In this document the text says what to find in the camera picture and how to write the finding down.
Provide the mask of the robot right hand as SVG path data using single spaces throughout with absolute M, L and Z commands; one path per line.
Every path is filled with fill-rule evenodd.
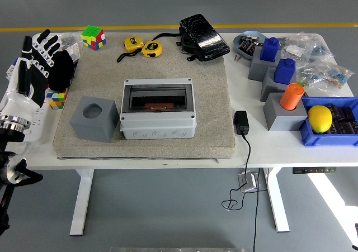
M 356 234 L 358 235 L 358 223 L 357 222 L 355 223 L 355 231 L 356 231 Z M 352 247 L 352 249 L 358 251 L 358 247 L 356 245 L 352 245 L 351 247 Z

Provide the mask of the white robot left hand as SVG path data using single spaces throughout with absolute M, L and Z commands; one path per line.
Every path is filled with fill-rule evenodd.
M 3 127 L 7 123 L 30 126 L 35 111 L 44 103 L 48 77 L 55 64 L 54 55 L 60 47 L 58 36 L 51 35 L 49 29 L 24 38 L 1 107 Z

